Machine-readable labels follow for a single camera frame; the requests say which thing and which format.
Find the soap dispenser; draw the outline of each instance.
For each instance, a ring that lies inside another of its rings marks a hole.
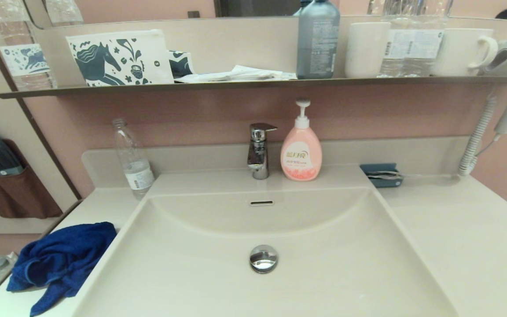
[[[310,100],[298,98],[300,116],[294,121],[294,128],[289,132],[281,149],[281,167],[287,178],[294,181],[311,181],[318,176],[322,167],[322,146],[310,120],[304,114]]]

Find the vanity countertop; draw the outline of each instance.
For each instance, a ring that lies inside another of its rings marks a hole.
[[[380,193],[444,279],[460,317],[507,316],[506,201],[472,177],[408,178]],[[57,229],[99,221],[120,229],[137,204],[128,188],[99,188]],[[0,287],[0,317],[28,316],[44,293],[10,293],[6,286]],[[71,316],[80,300],[64,299],[42,316]]]

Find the mug handle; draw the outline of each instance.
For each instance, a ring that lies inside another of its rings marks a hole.
[[[487,66],[494,60],[496,54],[498,53],[498,42],[495,39],[488,36],[481,36],[478,38],[478,42],[480,44],[486,43],[489,46],[489,50],[486,52],[486,57],[484,60],[482,60],[482,62],[469,64],[470,70],[476,70],[477,68]]]

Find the shelf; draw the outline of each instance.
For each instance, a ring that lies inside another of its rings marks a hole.
[[[172,92],[179,90],[214,90],[245,88],[303,88],[361,85],[410,85],[410,84],[486,84],[507,83],[507,77],[413,77],[413,78],[332,78],[325,80],[289,80],[289,81],[245,81],[245,82],[209,82],[200,84],[134,85],[107,87],[72,87],[28,92],[2,92],[0,98],[28,98],[40,96],[72,96],[84,94],[118,94],[125,92]]]

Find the blue towel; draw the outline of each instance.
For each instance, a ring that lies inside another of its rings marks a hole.
[[[113,224],[101,222],[73,225],[29,243],[18,257],[7,290],[48,285],[30,310],[31,317],[44,313],[62,297],[77,294],[116,235]]]

